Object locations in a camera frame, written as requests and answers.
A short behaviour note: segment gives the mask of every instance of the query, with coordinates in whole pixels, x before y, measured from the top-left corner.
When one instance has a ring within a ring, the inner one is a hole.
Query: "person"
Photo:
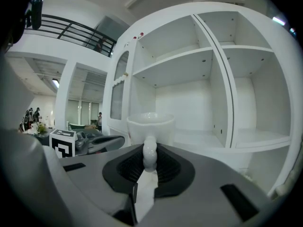
[[[34,117],[33,117],[33,108],[29,109],[29,123],[32,124],[34,122]]]
[[[102,47],[104,43],[106,43],[106,38],[103,37],[102,39],[99,39],[99,42],[97,43],[94,51],[97,51],[102,54]]]
[[[22,122],[21,122],[21,125],[23,126],[23,130],[24,131],[27,131],[29,129],[29,122],[30,122],[30,109],[28,109],[26,112],[25,112],[25,115],[22,119]]]
[[[39,119],[42,119],[42,117],[40,116],[39,111],[40,111],[40,108],[38,107],[37,110],[34,113],[34,121],[35,122],[39,122]]]
[[[102,113],[101,112],[99,113],[99,116],[98,116],[98,130],[100,132],[102,132]]]

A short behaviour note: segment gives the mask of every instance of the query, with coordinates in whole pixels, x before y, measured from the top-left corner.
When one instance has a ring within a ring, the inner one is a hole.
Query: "glass window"
[[[110,117],[121,120],[124,81],[113,87]]]
[[[69,123],[78,124],[78,105],[79,101],[68,100],[66,110],[66,120]]]
[[[99,110],[99,104],[91,103],[90,124],[98,120],[98,116],[99,116],[98,110]]]
[[[127,51],[127,52],[123,53],[123,55],[120,57],[120,59],[118,61],[118,64],[117,64],[116,73],[115,73],[115,79],[114,80],[118,79],[126,71],[128,54],[129,54],[129,52]]]
[[[89,103],[82,102],[81,105],[81,124],[89,124]]]

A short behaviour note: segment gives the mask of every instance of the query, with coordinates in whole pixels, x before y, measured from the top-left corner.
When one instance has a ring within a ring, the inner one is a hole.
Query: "cabinet door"
[[[117,56],[113,73],[108,125],[127,132],[126,118],[129,109],[130,75],[136,41],[131,41]]]

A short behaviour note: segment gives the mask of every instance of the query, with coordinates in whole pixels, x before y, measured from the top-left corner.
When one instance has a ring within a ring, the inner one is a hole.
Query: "ceiling light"
[[[59,88],[59,81],[58,81],[58,79],[53,79],[53,83],[55,84],[55,86],[57,88]]]
[[[273,17],[273,21],[275,21],[275,22],[279,23],[279,24],[280,24],[280,25],[282,25],[282,26],[284,26],[284,25],[285,25],[285,22],[284,22],[284,21],[282,21],[282,20],[280,20],[280,19],[278,19],[277,17]]]

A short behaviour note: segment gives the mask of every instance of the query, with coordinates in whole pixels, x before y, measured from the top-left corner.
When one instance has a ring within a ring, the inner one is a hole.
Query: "gray robot arm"
[[[120,135],[104,136],[80,130],[77,131],[77,138],[75,142],[77,156],[116,150],[125,143],[124,137]]]
[[[3,134],[0,162],[9,185],[51,226],[235,226],[269,203],[227,165],[158,144],[155,203],[138,224],[133,189],[143,172],[142,145],[58,159],[33,137]]]

